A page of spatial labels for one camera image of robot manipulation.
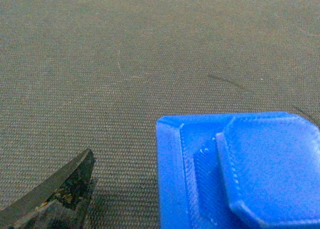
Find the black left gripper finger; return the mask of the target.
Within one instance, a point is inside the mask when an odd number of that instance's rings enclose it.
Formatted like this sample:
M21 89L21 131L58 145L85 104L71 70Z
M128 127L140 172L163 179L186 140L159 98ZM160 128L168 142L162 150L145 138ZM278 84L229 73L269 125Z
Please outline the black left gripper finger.
M95 164L86 149L0 212L2 229L82 229L94 183Z

